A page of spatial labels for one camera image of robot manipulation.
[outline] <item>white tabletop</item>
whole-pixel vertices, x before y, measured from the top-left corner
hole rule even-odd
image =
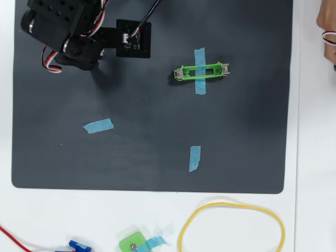
[[[320,1],[304,0],[301,30],[297,251],[336,251],[336,72],[323,57]]]
[[[332,172],[336,160],[333,158],[336,138],[336,127],[333,127],[336,124],[336,117],[333,117],[336,113],[336,82],[333,80],[336,80],[336,73],[323,59],[321,31],[315,23],[320,3],[316,0],[303,2],[302,15],[301,0],[294,0],[285,188],[277,195],[261,195],[24,190],[13,187],[15,3],[3,1],[0,15],[0,225],[35,245],[28,246],[32,250],[66,250],[69,240],[76,239],[97,252],[118,251],[121,239],[140,230],[146,238],[162,235],[169,243],[154,252],[177,251],[181,228],[197,207],[216,201],[241,202],[265,207],[279,215],[286,227],[282,251],[294,251],[295,247],[297,251],[335,251],[336,217],[331,206],[336,205],[335,197],[332,197],[332,189],[336,186],[332,183],[336,177],[336,171]],[[280,234],[276,221],[265,214],[241,209],[209,209],[190,225],[184,239],[184,251],[275,251]],[[0,234],[0,248],[2,251],[21,251],[3,234]]]

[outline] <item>yellow rubber band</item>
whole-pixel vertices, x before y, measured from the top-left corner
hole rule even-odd
[[[189,218],[189,220],[187,221],[187,223],[184,225],[181,233],[180,233],[180,236],[179,236],[179,243],[178,243],[178,250],[180,252],[182,252],[182,238],[183,238],[183,235],[186,231],[186,229],[188,228],[190,222],[195,218],[195,216],[202,210],[206,209],[206,208],[209,208],[209,207],[213,207],[213,206],[226,206],[226,207],[234,207],[234,208],[244,208],[244,209],[252,209],[252,210],[256,210],[256,211],[260,211],[260,212],[263,212],[265,214],[268,214],[270,216],[272,216],[274,219],[276,219],[278,221],[278,223],[280,224],[281,226],[281,242],[280,242],[280,245],[277,249],[277,252],[280,252],[282,250],[282,247],[284,246],[284,243],[285,243],[285,236],[286,236],[286,231],[285,231],[285,227],[284,227],[284,224],[282,223],[282,221],[280,220],[280,218],[273,212],[267,210],[267,209],[264,209],[264,208],[261,208],[261,207],[257,207],[257,206],[248,206],[248,205],[238,205],[238,204],[232,204],[232,203],[226,203],[226,202],[217,202],[217,203],[211,203],[211,204],[207,204],[207,205],[204,205],[202,207],[200,207],[199,209],[197,209],[193,215]]]

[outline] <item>dark gray mat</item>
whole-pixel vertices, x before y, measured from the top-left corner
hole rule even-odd
[[[139,20],[153,0],[111,0],[104,26]],[[283,189],[292,0],[163,0],[150,19],[151,59],[106,51],[93,73],[40,65],[43,45],[20,30],[16,1],[13,184],[24,188],[279,193]],[[195,84],[172,71],[230,63]],[[110,118],[114,129],[82,127]],[[201,161],[189,173],[190,147]]]

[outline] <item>red and white wire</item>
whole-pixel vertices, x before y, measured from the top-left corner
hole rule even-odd
[[[329,30],[329,31],[325,31],[324,33],[322,33],[322,40],[323,40],[326,44],[331,45],[331,46],[336,46],[336,43],[335,43],[335,42],[333,42],[333,41],[331,41],[331,40],[325,38],[326,35],[335,35],[335,36],[336,36],[336,32]]]
[[[25,246],[23,246],[17,239],[15,239],[9,232],[7,232],[2,226],[0,226],[0,231],[3,232],[6,236],[8,236],[9,239],[11,239],[17,246],[19,246],[21,249],[23,249],[25,252],[32,252]]]
[[[98,24],[97,26],[89,32],[88,35],[80,35],[80,37],[91,37],[93,36],[94,34],[96,34],[96,32],[100,29],[100,27],[102,26],[103,22],[104,22],[104,19],[105,19],[105,7],[106,5],[108,4],[108,0],[101,0],[101,13],[98,15],[97,19],[95,20],[94,23],[98,21]]]
[[[46,68],[48,71],[53,72],[54,74],[60,74],[62,72],[62,69],[60,67],[50,66],[50,63],[53,61],[53,59],[58,55],[58,52],[53,51],[46,62]]]
[[[60,74],[62,72],[62,68],[59,66],[51,66],[51,62],[53,61],[53,59],[56,57],[56,55],[58,54],[58,52],[56,52],[55,50],[53,50],[51,52],[51,54],[49,55],[49,57],[47,58],[47,60],[44,60],[44,55],[46,53],[46,49],[47,46],[45,45],[42,51],[42,55],[41,55],[41,62],[42,62],[42,66],[47,69],[49,72],[52,72],[54,74]]]

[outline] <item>blue tape strip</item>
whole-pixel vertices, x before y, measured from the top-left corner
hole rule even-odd
[[[196,71],[195,71],[195,76],[201,76],[205,75],[205,49],[202,48],[200,50],[195,50],[195,66],[196,66]],[[206,89],[205,89],[205,79],[196,79],[195,80],[195,91],[196,94],[201,94],[205,95]]]
[[[201,147],[200,146],[190,147],[189,172],[193,172],[197,169],[200,159],[201,159]]]
[[[154,237],[146,241],[146,244],[136,248],[135,252],[150,252],[152,248],[161,246],[162,244],[166,244],[166,241],[162,238],[162,236]]]
[[[86,124],[83,128],[86,129],[89,134],[93,134],[100,131],[113,129],[113,124],[111,122],[111,119],[105,119],[98,122]]]

